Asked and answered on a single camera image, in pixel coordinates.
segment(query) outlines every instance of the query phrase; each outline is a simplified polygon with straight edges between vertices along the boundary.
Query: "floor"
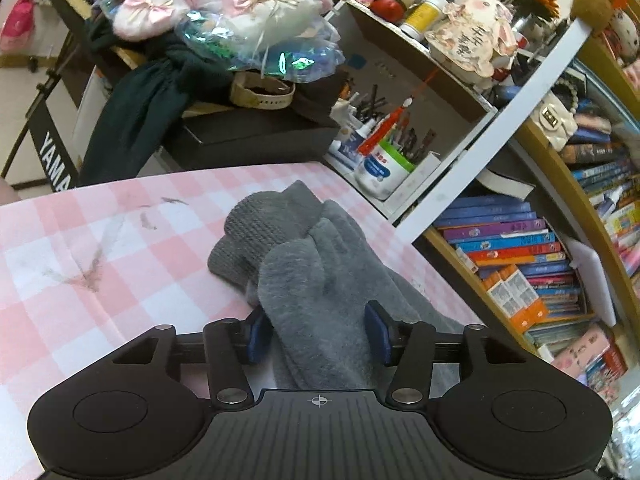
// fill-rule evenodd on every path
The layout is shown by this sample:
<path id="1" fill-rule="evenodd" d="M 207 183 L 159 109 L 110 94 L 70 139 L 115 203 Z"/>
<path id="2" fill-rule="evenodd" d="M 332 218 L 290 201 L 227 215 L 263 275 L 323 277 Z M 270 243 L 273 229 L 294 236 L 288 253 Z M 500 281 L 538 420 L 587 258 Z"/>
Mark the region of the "floor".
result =
<path id="1" fill-rule="evenodd" d="M 36 85 L 46 81 L 41 69 L 32 74 L 26 68 L 0 68 L 0 167 L 4 162 L 24 126 L 24 115 L 37 95 Z M 76 106 L 59 84 L 47 100 L 56 127 L 67 146 L 76 124 Z M 7 175 L 9 184 L 42 178 L 44 172 L 38 160 L 31 137 L 27 135 Z M 21 191 L 22 198 L 32 198 L 50 193 L 49 186 Z"/>

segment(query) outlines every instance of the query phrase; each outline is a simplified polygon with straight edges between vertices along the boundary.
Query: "table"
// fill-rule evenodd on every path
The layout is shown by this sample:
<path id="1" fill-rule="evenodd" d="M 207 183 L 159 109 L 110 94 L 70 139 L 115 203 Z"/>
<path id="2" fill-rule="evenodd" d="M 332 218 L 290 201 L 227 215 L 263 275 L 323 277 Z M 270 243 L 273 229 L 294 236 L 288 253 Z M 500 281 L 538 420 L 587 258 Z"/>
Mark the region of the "table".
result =
<path id="1" fill-rule="evenodd" d="M 247 315 L 207 257 L 240 199 L 298 179 L 343 206 L 437 310 L 478 322 L 380 213 L 317 162 L 173 173 L 9 204 L 0 214 L 0 480 L 41 473 L 26 418 L 45 391 L 156 324 L 199 332 Z"/>

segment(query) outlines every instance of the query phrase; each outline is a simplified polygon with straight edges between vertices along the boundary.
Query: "white container with green rim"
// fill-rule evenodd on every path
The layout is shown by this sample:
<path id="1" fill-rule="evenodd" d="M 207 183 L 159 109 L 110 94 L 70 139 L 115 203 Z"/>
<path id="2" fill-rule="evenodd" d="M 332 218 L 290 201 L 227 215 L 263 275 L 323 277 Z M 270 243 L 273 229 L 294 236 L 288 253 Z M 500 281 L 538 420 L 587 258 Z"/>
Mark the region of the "white container with green rim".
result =
<path id="1" fill-rule="evenodd" d="M 355 169 L 354 176 L 365 193 L 386 200 L 414 169 L 414 164 L 382 140 Z"/>

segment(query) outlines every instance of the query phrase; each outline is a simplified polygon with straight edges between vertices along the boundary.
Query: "black banner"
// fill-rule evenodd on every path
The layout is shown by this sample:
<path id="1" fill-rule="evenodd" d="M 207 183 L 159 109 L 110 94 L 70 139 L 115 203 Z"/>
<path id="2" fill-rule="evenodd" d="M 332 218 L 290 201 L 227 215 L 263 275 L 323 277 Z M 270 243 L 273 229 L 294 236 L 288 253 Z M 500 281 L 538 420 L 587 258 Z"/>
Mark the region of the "black banner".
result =
<path id="1" fill-rule="evenodd" d="M 78 182 L 78 170 L 60 138 L 47 102 L 44 99 L 39 101 L 30 110 L 27 124 L 42 169 L 53 191 L 72 189 Z"/>

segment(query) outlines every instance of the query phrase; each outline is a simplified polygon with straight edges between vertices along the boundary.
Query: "metal screw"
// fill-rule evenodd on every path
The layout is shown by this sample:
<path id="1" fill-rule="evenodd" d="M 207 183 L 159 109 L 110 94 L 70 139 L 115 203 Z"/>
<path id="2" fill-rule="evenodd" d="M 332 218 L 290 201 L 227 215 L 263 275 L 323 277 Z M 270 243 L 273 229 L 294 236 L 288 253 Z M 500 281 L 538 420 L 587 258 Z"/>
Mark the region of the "metal screw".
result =
<path id="1" fill-rule="evenodd" d="M 422 400 L 422 394 L 413 388 L 398 388 L 391 394 L 391 398 L 400 404 L 415 404 Z"/>
<path id="2" fill-rule="evenodd" d="M 224 404 L 240 404 L 247 400 L 246 391 L 240 388 L 225 388 L 216 394 L 216 399 Z"/>

